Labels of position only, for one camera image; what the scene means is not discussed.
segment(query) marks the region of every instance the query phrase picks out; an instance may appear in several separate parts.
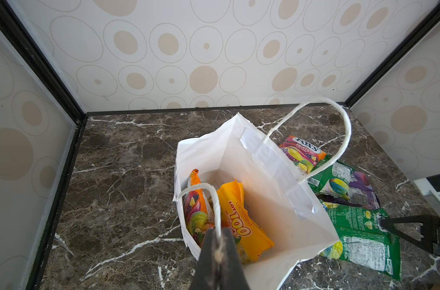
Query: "yellow candy packet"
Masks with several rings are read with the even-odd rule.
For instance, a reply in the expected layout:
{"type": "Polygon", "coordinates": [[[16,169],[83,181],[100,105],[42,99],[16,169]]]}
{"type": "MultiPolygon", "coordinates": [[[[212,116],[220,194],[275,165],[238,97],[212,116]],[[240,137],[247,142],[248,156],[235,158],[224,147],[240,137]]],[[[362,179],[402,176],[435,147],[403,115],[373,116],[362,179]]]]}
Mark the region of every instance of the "yellow candy packet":
{"type": "Polygon", "coordinates": [[[221,207],[221,225],[233,232],[239,258],[242,264],[258,260],[260,255],[275,243],[268,238],[247,214],[244,208],[244,188],[236,179],[223,184],[217,190],[221,207]]]}

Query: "wall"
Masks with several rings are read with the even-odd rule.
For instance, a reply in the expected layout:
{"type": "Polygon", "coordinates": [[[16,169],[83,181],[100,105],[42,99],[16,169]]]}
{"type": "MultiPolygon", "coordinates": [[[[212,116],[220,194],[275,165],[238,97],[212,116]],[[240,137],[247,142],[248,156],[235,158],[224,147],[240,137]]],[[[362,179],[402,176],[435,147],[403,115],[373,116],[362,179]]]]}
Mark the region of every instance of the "wall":
{"type": "Polygon", "coordinates": [[[345,101],[437,0],[8,0],[85,111],[345,101]]]}
{"type": "Polygon", "coordinates": [[[42,86],[0,32],[0,289],[25,286],[75,129],[42,86]]]}
{"type": "Polygon", "coordinates": [[[351,110],[410,179],[440,173],[440,23],[351,110]]]}

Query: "white paper bag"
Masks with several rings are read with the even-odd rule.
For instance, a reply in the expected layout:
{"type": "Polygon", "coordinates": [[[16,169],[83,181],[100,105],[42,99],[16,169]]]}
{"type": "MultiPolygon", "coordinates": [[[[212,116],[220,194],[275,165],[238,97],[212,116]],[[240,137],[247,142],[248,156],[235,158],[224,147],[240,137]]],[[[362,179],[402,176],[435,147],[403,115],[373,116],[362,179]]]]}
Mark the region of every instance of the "white paper bag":
{"type": "MultiPolygon", "coordinates": [[[[200,247],[186,228],[181,192],[187,188],[189,174],[195,168],[203,183],[213,185],[214,189],[202,188],[207,189],[205,194],[213,191],[214,201],[215,190],[221,185],[235,178],[241,182],[250,218],[274,241],[274,248],[265,251],[257,262],[244,267],[251,289],[279,289],[298,262],[315,257],[339,240],[326,211],[305,179],[326,169],[344,153],[351,136],[351,122],[336,102],[327,98],[312,101],[336,107],[343,116],[346,132],[338,153],[306,177],[269,136],[309,102],[294,108],[268,135],[237,113],[216,131],[178,143],[173,200],[177,201],[183,239],[193,256],[199,259],[200,247]]],[[[214,206],[214,212],[217,226],[220,224],[219,206],[214,206]]]]}

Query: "black frame edge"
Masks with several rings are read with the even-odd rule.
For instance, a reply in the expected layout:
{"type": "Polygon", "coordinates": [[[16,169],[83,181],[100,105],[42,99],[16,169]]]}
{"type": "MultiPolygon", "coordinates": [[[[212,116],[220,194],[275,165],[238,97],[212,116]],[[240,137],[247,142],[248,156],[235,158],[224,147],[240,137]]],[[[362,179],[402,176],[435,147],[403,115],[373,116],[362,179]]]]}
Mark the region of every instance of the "black frame edge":
{"type": "Polygon", "coordinates": [[[0,30],[73,122],[82,124],[85,113],[6,0],[0,0],[0,30]]]}
{"type": "Polygon", "coordinates": [[[73,166],[75,165],[85,126],[86,120],[84,120],[81,125],[77,125],[73,134],[67,159],[60,176],[57,192],[55,193],[54,201],[44,226],[43,235],[38,245],[38,251],[36,253],[33,266],[31,267],[30,277],[28,279],[28,283],[26,284],[26,290],[38,290],[41,286],[44,270],[46,269],[52,242],[54,241],[55,230],[57,229],[57,225],[59,223],[62,205],[65,200],[70,178],[72,176],[73,166]]]}
{"type": "Polygon", "coordinates": [[[440,21],[440,3],[415,27],[415,29],[393,50],[349,96],[344,105],[351,108],[360,100],[402,57],[409,52],[440,21]]]}
{"type": "MultiPolygon", "coordinates": [[[[339,105],[344,105],[343,101],[337,101],[339,105]]],[[[87,117],[90,116],[106,116],[106,115],[129,115],[129,114],[144,114],[144,113],[177,113],[177,112],[193,112],[193,111],[216,111],[216,110],[242,110],[242,109],[275,109],[296,107],[299,104],[282,104],[282,105],[260,105],[260,106],[236,106],[236,107],[211,107],[211,108],[183,108],[183,109],[157,109],[157,110],[127,110],[127,111],[102,111],[102,112],[88,112],[87,117]]],[[[325,102],[310,103],[307,106],[326,106],[325,102]]]]}

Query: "marble surface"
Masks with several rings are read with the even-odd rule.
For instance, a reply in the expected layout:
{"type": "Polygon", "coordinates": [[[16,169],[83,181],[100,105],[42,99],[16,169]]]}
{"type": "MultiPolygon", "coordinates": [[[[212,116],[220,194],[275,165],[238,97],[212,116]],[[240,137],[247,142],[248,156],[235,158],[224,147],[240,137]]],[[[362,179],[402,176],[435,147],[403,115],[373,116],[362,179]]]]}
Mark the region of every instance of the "marble surface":
{"type": "MultiPolygon", "coordinates": [[[[196,261],[185,247],[173,197],[177,143],[217,129],[240,112],[269,130],[291,108],[90,117],[41,289],[187,289],[196,261]]],[[[413,185],[350,113],[342,161],[370,175],[391,217],[431,214],[413,185]]],[[[306,107],[271,137],[293,134],[333,154],[343,123],[331,107],[306,107]]],[[[414,233],[415,225],[403,230],[414,233]]],[[[401,241],[402,281],[318,256],[300,263],[282,289],[429,289],[440,258],[401,241]]]]}

